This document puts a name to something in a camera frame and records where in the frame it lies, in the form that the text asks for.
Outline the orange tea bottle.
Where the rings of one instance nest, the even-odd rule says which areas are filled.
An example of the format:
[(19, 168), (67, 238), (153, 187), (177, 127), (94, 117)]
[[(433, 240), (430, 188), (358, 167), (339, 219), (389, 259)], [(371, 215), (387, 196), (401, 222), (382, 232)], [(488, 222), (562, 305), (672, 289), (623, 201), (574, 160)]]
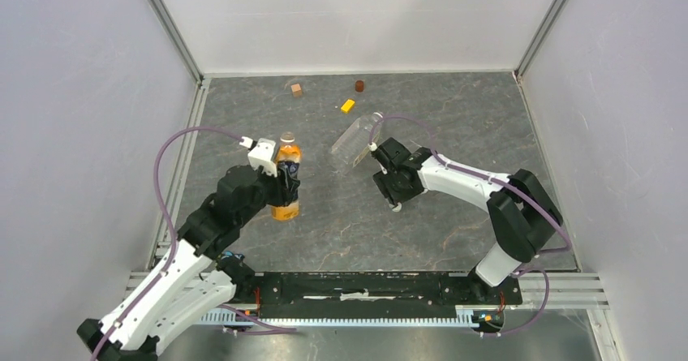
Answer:
[(280, 144), (275, 163), (280, 182), (285, 195), (284, 205), (273, 206), (272, 216), (277, 221), (289, 221), (299, 215), (298, 172), (301, 165), (302, 151), (295, 142), (293, 132), (284, 132), (280, 137)]

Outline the clear plastic bottle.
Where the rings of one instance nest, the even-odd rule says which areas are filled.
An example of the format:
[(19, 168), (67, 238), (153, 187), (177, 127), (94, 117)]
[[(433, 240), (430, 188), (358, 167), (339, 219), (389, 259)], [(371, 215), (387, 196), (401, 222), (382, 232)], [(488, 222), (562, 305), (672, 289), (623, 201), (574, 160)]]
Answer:
[(341, 175), (351, 172), (369, 153), (370, 133), (383, 118), (375, 112), (357, 118), (330, 148), (332, 167)]

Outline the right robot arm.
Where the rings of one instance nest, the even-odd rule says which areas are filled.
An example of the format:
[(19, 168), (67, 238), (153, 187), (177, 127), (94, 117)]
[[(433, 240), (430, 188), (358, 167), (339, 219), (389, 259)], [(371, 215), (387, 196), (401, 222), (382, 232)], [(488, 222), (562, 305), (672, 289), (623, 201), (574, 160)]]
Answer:
[(470, 271), (468, 282), (471, 297), (480, 303), (497, 297), (501, 283), (543, 253), (553, 235), (568, 239), (557, 206), (528, 170), (488, 172), (445, 159), (430, 148), (412, 153), (394, 138), (369, 148), (381, 167), (373, 180), (393, 211), (436, 191), (488, 214), (496, 242)]

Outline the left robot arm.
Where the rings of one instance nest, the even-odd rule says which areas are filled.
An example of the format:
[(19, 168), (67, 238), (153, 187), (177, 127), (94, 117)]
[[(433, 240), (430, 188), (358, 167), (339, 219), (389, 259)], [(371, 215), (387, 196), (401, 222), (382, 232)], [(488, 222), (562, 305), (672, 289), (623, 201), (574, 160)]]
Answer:
[(156, 360), (206, 312), (249, 300), (256, 273), (228, 250), (263, 208), (293, 204), (300, 181), (280, 165), (275, 174), (229, 168), (177, 231), (155, 268), (111, 313), (87, 319), (77, 334), (93, 360)]

